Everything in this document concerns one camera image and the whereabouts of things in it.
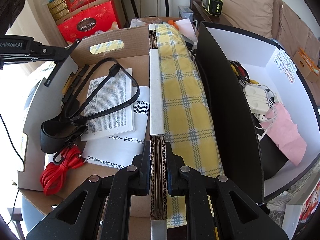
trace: pink tissue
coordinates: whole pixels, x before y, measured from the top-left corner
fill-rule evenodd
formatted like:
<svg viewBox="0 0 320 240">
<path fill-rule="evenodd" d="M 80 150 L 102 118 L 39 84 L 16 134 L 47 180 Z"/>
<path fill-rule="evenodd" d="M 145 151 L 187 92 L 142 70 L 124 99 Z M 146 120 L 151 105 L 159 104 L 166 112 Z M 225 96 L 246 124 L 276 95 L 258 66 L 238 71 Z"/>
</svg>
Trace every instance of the pink tissue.
<svg viewBox="0 0 320 240">
<path fill-rule="evenodd" d="M 274 104 L 278 114 L 273 125 L 268 129 L 267 135 L 274 141 L 277 147 L 294 164 L 298 165 L 307 149 L 307 143 L 298 133 L 298 126 L 292 122 L 289 112 L 282 103 Z M 270 109 L 265 116 L 273 117 L 273 111 Z M 261 122 L 262 128 L 266 129 L 270 122 Z"/>
</svg>

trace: gray patterned fabric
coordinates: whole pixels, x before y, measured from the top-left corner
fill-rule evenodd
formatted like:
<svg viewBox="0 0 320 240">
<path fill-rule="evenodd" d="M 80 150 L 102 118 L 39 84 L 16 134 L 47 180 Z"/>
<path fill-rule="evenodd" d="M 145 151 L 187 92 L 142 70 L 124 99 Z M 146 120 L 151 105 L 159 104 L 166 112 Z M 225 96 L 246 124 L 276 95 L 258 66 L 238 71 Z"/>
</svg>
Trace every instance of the gray patterned fabric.
<svg viewBox="0 0 320 240">
<path fill-rule="evenodd" d="M 267 208 L 270 209 L 269 217 L 272 218 L 280 227 L 283 223 L 285 205 L 299 192 L 299 190 L 304 186 L 310 176 L 320 171 L 320 159 L 315 165 L 295 184 L 293 184 L 287 191 L 270 200 L 267 203 Z"/>
</svg>

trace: green and black radio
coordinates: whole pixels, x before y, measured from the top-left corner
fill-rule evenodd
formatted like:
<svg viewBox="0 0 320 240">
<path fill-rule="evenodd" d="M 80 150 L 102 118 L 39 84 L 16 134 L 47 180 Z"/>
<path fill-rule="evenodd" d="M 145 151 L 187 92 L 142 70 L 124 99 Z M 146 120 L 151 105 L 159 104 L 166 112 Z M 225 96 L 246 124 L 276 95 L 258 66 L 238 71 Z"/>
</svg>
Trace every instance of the green and black radio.
<svg viewBox="0 0 320 240">
<path fill-rule="evenodd" d="M 222 5 L 222 0 L 202 0 L 203 8 L 211 15 L 220 16 Z"/>
</svg>

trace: yellow plaid fabric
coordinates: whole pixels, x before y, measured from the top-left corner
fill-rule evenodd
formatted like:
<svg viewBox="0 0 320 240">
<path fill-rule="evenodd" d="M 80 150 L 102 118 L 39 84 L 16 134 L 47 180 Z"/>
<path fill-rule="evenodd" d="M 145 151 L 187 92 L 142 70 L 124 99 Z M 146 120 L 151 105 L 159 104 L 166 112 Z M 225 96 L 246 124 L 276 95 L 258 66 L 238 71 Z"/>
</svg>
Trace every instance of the yellow plaid fabric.
<svg viewBox="0 0 320 240">
<path fill-rule="evenodd" d="M 108 41 L 98 45 L 91 46 L 89 51 L 92 54 L 99 54 L 106 51 L 112 51 L 123 48 L 124 44 L 121 40 Z"/>
<path fill-rule="evenodd" d="M 223 173 L 212 118 L 201 80 L 179 31 L 156 25 L 160 57 L 164 128 L 173 153 L 201 174 Z M 186 224 L 184 197 L 168 197 L 168 228 Z"/>
</svg>

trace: red strap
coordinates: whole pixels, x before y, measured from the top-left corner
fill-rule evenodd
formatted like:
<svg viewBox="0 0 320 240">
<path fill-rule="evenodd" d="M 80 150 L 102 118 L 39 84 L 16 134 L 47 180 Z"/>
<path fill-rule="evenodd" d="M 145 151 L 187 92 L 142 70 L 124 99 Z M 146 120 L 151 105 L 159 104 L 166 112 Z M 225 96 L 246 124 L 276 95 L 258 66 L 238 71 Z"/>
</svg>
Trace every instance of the red strap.
<svg viewBox="0 0 320 240">
<path fill-rule="evenodd" d="M 79 168 L 84 164 L 84 158 L 76 145 L 62 150 L 61 157 L 64 158 L 60 165 L 49 163 L 40 177 L 40 183 L 45 195 L 53 195 L 59 192 L 66 180 L 66 174 L 69 169 Z"/>
</svg>

